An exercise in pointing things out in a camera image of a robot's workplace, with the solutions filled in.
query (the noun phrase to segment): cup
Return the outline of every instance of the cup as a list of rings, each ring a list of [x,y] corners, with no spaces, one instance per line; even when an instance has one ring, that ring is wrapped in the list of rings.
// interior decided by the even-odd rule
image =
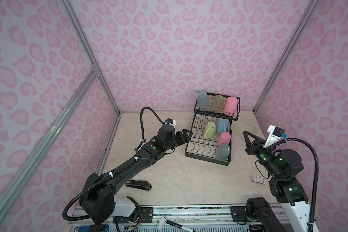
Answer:
[[[244,131],[248,131],[252,134],[256,134],[256,132],[258,131],[255,127],[250,126],[246,123],[242,123],[240,121],[234,121],[231,125],[231,130],[233,133],[236,133],[236,135],[240,137],[243,141],[245,141],[245,137],[243,135]]]
[[[217,145],[220,147],[223,143],[229,144],[229,142],[231,142],[231,134],[228,132],[223,132],[218,138]]]
[[[234,116],[237,110],[238,103],[238,99],[234,96],[228,97],[226,103],[224,104],[223,112],[228,116]]]
[[[207,95],[207,92],[204,90],[199,91],[197,93],[197,109],[206,111],[209,108],[209,96]]]
[[[224,97],[222,95],[215,95],[212,104],[210,106],[210,111],[214,113],[222,113],[224,106]]]
[[[208,122],[204,130],[204,139],[213,138],[215,136],[216,129],[214,122]]]
[[[221,118],[217,123],[217,132],[219,134],[227,131],[229,121],[227,119]]]
[[[214,158],[220,161],[227,161],[231,148],[228,144],[223,143],[215,152]]]

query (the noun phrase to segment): beige table surface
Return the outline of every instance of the beige table surface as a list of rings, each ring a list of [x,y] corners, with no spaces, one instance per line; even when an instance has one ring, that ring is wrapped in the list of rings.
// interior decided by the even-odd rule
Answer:
[[[162,120],[175,119],[177,131],[191,129],[193,112],[162,112],[158,115]],[[264,138],[252,111],[241,111],[239,121],[256,127],[257,136]],[[145,139],[157,135],[161,124],[149,110],[143,114],[143,123]],[[132,157],[140,138],[139,113],[123,113],[104,172]],[[228,166],[185,157],[185,149],[185,145],[177,147],[175,152],[165,155],[133,178],[148,181],[152,185],[150,191],[124,186],[116,196],[133,197],[140,205],[232,204],[245,203],[248,198],[259,196],[270,203],[277,202],[267,181],[265,185],[251,181],[252,174],[260,176],[254,164],[256,157],[246,154],[245,142],[235,134]],[[261,165],[258,167],[267,174]]]

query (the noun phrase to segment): pink leopard print wall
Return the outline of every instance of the pink leopard print wall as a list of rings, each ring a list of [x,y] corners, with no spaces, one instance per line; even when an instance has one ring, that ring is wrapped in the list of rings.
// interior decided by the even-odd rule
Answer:
[[[0,0],[0,195],[90,70],[57,0]]]
[[[348,0],[324,0],[258,113],[314,146],[320,163],[316,219],[323,232],[348,232]],[[302,156],[298,175],[311,197],[314,162]]]
[[[308,0],[72,0],[121,110],[193,109],[198,90],[253,109]]]
[[[94,173],[114,120],[107,96],[95,80],[3,221],[0,232],[63,231],[68,222],[62,218],[62,211]]]

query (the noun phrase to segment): pink mug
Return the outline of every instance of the pink mug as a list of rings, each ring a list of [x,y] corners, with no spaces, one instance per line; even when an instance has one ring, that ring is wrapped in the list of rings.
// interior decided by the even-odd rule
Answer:
[[[223,143],[229,144],[231,142],[231,134],[228,132],[223,132],[218,138],[217,145],[220,147]]]
[[[228,97],[226,103],[224,104],[223,112],[228,116],[234,116],[238,103],[239,101],[234,96]]]

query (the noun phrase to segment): dish rack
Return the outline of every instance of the dish rack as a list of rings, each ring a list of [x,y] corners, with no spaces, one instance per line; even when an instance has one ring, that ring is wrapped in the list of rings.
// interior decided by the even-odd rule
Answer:
[[[215,95],[222,95],[222,94],[214,94],[214,93],[207,93],[209,96],[210,104],[214,98]],[[225,100],[227,100],[228,95],[222,95]],[[193,121],[191,126],[191,131],[193,132],[193,135],[191,137],[191,140],[186,145],[186,151],[185,156],[198,159],[198,160],[204,160],[212,163],[217,163],[220,165],[229,165],[231,162],[231,155],[232,155],[232,130],[231,125],[232,121],[235,121],[238,119],[240,114],[240,98],[236,97],[238,99],[238,106],[236,113],[234,115],[227,115],[222,112],[214,112],[211,110],[208,111],[200,111],[197,109],[197,100],[195,104],[194,114],[193,114]],[[216,132],[216,135],[213,138],[204,139],[204,130],[206,127],[206,124],[210,121],[214,122],[215,124],[218,123],[220,118],[228,119],[228,129],[227,132],[231,134],[231,142],[229,143],[229,146],[231,148],[229,152],[229,156],[227,161],[220,161],[217,160],[214,155],[216,150],[218,149],[217,141],[219,138],[219,133]]]
[[[227,101],[227,98],[229,98],[230,96],[228,95],[223,95],[223,94],[214,94],[214,93],[207,93],[207,95],[209,96],[209,104],[212,104],[213,98],[216,95],[221,95],[224,97],[224,102]],[[217,118],[224,118],[224,119],[229,119],[229,120],[233,120],[236,121],[239,118],[239,114],[240,114],[240,98],[239,97],[235,97],[238,100],[238,105],[237,105],[237,110],[235,114],[229,115],[229,114],[225,114],[223,113],[223,109],[222,111],[212,111],[212,110],[206,110],[206,111],[201,111],[199,109],[197,109],[197,98],[196,98],[196,104],[195,104],[195,114],[202,114],[202,115],[207,115],[207,116],[214,116]]]

